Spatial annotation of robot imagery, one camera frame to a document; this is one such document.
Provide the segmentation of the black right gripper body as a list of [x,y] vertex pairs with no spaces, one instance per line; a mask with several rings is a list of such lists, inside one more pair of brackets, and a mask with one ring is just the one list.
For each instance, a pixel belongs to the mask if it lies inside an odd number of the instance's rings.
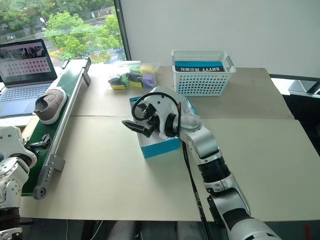
[[149,138],[154,132],[160,133],[160,118],[157,115],[150,116],[145,121],[145,136]]

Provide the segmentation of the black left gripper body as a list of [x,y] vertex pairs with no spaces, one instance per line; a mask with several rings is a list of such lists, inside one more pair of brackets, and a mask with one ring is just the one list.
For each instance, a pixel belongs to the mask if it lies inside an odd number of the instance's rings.
[[24,147],[28,150],[28,151],[31,151],[33,154],[35,154],[36,156],[39,156],[40,155],[40,152],[39,152],[39,150],[37,150],[37,147],[36,148],[32,148],[32,147],[30,147],[30,144],[32,144],[31,143],[31,141],[30,140],[27,140],[26,142],[25,142],[25,144],[24,144]]

